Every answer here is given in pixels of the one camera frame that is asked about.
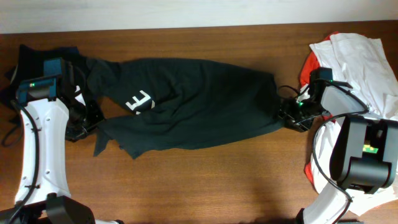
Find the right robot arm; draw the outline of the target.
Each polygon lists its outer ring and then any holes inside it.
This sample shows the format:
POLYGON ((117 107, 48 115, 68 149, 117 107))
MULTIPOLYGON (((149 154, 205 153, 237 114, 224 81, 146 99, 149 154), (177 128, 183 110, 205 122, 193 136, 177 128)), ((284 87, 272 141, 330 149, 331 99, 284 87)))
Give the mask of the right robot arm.
POLYGON ((350 190, 372 195, 394 182, 397 121, 371 113, 349 83, 333 79, 330 68, 311 71, 304 92, 309 94, 304 100, 299 99, 301 92, 283 98, 279 118, 284 126, 306 132, 316 117, 324 116, 327 123, 339 124, 341 129, 329 157, 330 173, 323 171, 317 157, 313 159, 326 186, 311 205, 298 212, 294 222, 341 223, 354 200, 350 190))

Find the black Nike t-shirt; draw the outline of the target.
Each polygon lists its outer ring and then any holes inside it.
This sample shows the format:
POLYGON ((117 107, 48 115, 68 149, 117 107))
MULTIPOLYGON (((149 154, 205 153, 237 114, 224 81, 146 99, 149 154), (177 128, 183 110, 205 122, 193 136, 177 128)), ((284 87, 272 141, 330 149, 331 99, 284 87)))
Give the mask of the black Nike t-shirt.
POLYGON ((88 88, 128 111, 98 126, 94 154, 114 140, 132 158, 151 150, 203 149, 282 127, 270 73, 211 60, 90 58, 88 88))

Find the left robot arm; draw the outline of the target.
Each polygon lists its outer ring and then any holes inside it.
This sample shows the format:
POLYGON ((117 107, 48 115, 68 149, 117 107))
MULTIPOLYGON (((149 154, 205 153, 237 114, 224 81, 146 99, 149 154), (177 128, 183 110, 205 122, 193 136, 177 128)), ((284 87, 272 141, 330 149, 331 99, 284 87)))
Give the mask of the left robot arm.
POLYGON ((62 58, 46 60, 43 75, 21 81, 11 103, 21 115, 23 165, 14 207, 1 211, 1 223, 101 224, 71 198, 66 177, 66 141, 86 138, 104 121, 85 74, 62 58))

